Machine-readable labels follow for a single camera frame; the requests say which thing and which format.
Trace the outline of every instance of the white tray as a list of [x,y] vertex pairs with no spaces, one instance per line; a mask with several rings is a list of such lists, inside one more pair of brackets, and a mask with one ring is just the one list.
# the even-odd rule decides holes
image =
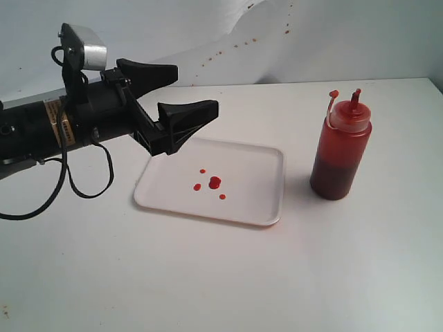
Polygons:
[[[208,186],[211,176],[221,179],[216,190]],[[134,199],[145,208],[268,226],[280,219],[283,189],[280,150],[191,138],[178,153],[150,159]]]

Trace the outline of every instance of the red drop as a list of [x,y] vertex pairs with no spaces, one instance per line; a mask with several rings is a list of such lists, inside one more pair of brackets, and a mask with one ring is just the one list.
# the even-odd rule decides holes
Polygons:
[[220,187],[221,182],[222,180],[218,176],[212,176],[209,181],[209,188],[218,189],[218,187]]

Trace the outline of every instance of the red liquid droplet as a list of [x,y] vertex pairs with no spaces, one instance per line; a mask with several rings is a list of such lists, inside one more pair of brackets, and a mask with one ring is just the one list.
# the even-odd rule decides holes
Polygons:
[[218,189],[218,187],[220,187],[221,182],[222,180],[218,176],[212,176],[209,181],[209,188]]

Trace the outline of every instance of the white backdrop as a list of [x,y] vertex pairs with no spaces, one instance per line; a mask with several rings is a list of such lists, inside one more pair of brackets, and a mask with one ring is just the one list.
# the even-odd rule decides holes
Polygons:
[[3,0],[0,6],[3,100],[61,87],[49,51],[64,21],[100,35],[108,66],[117,57],[178,64],[182,86],[431,77],[443,88],[439,0]]

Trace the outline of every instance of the yellow label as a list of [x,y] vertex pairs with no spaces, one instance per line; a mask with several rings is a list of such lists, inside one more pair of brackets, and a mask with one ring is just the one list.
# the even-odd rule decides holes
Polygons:
[[[44,106],[46,107],[46,112],[49,117],[49,122],[54,131],[55,138],[57,139],[57,143],[59,147],[62,147],[60,142],[60,135],[57,128],[57,113],[62,106],[62,102],[60,100],[53,100],[50,102],[45,102]],[[71,128],[71,123],[69,123],[68,117],[66,113],[62,116],[62,127],[64,131],[64,137],[66,137],[66,146],[75,144],[74,133]]]

